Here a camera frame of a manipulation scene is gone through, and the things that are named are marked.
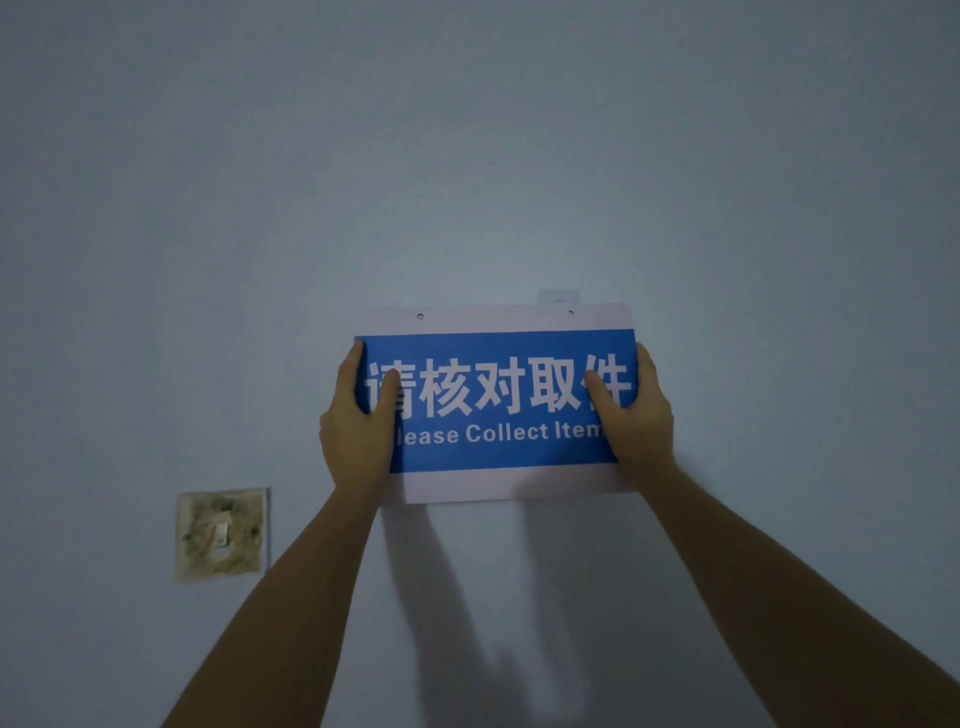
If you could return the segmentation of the person's right forearm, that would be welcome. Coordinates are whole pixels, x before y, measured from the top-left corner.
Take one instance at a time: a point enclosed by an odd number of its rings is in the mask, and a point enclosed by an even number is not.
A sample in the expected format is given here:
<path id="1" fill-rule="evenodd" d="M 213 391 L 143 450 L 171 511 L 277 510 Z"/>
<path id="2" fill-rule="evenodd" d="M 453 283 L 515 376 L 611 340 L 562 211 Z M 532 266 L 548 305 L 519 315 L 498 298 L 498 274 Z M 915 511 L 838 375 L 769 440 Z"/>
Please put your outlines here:
<path id="1" fill-rule="evenodd" d="M 777 728 L 960 728 L 960 683 L 671 462 L 629 468 Z"/>

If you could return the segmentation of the person's left hand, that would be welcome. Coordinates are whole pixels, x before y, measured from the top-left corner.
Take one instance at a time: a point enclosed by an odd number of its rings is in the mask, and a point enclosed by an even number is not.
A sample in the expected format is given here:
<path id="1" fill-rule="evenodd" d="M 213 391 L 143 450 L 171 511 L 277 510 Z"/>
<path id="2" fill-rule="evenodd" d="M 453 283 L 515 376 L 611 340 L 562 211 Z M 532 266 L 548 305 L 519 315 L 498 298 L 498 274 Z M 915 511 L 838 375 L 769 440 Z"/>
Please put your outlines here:
<path id="1" fill-rule="evenodd" d="M 330 406 L 320 416 L 318 438 L 334 486 L 353 496 L 378 502 L 393 457 L 394 431 L 382 435 L 361 409 L 356 385 L 365 342 L 356 338 L 339 367 Z"/>

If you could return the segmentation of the person's left forearm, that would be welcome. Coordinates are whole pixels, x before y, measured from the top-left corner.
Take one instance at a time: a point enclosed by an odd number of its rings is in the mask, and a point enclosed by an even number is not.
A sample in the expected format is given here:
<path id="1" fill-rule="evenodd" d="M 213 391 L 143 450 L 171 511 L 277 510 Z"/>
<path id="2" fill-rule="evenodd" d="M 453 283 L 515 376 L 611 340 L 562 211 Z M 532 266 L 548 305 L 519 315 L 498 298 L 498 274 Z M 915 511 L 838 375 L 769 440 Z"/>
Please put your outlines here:
<path id="1" fill-rule="evenodd" d="M 234 614 L 161 728 L 320 728 L 382 486 L 336 484 Z"/>

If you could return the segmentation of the blue and white sign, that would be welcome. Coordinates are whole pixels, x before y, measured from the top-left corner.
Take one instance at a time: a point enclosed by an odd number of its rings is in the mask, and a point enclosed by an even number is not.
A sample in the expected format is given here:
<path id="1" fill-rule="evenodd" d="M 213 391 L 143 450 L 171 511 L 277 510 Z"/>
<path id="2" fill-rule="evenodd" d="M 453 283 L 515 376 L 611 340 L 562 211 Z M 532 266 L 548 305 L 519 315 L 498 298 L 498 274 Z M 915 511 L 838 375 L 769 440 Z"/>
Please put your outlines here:
<path id="1" fill-rule="evenodd" d="M 628 407 L 639 387 L 623 303 L 391 308 L 356 318 L 356 399 L 400 386 L 390 505 L 549 499 L 628 490 L 584 383 Z"/>

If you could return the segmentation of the dirty white wall switch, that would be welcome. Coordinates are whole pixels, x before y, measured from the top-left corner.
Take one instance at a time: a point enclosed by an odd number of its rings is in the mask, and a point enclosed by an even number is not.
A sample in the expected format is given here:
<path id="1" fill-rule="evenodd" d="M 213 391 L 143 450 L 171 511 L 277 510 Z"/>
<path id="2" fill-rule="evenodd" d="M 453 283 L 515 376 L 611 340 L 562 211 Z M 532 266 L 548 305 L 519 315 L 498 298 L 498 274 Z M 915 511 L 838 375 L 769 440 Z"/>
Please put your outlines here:
<path id="1" fill-rule="evenodd" d="M 175 502 L 174 579 L 260 575 L 272 564 L 270 487 L 181 493 Z"/>

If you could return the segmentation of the person's right hand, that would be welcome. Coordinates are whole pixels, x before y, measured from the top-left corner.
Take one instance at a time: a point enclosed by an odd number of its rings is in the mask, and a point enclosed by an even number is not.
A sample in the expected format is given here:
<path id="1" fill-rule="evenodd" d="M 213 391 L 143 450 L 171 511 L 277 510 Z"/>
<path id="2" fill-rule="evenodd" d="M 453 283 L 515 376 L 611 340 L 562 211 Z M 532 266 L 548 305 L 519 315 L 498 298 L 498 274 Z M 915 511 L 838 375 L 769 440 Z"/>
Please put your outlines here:
<path id="1" fill-rule="evenodd" d="M 649 351 L 637 342 L 638 388 L 632 403 L 623 407 L 623 429 L 617 439 L 606 439 L 622 470 L 636 484 L 662 478 L 677 470 L 674 453 L 674 416 L 659 382 Z"/>

